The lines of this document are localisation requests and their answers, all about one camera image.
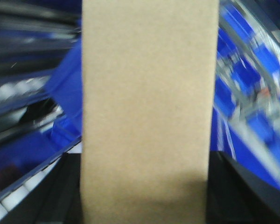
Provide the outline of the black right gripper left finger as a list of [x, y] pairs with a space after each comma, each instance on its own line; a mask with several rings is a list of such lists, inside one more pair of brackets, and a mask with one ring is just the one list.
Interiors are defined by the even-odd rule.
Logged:
[[50, 173], [0, 224], [80, 224], [81, 154], [64, 153]]

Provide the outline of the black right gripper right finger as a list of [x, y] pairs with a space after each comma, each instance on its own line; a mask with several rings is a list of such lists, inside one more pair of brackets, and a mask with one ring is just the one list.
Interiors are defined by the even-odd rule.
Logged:
[[280, 224], [280, 190], [224, 152], [211, 151], [206, 223]]

